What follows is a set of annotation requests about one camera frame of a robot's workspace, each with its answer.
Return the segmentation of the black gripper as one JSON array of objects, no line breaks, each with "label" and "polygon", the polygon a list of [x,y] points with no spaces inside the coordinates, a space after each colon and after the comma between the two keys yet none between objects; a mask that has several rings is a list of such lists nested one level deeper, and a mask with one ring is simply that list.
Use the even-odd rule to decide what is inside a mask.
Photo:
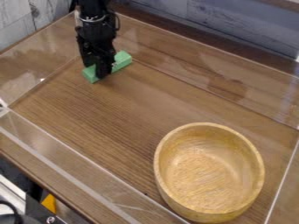
[{"label": "black gripper", "polygon": [[120,28],[118,17],[113,12],[106,12],[101,17],[77,16],[76,25],[78,53],[84,67],[94,64],[96,76],[105,78],[112,73],[114,64],[113,39]]}]

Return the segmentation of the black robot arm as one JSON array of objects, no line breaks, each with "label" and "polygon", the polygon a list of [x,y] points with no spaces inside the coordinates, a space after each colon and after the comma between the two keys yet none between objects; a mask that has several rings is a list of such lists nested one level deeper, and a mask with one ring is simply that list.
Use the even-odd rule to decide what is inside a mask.
[{"label": "black robot arm", "polygon": [[109,0],[76,0],[74,12],[78,25],[74,27],[78,53],[85,67],[94,67],[98,79],[112,73],[114,56],[113,40],[118,31],[118,18],[108,7]]}]

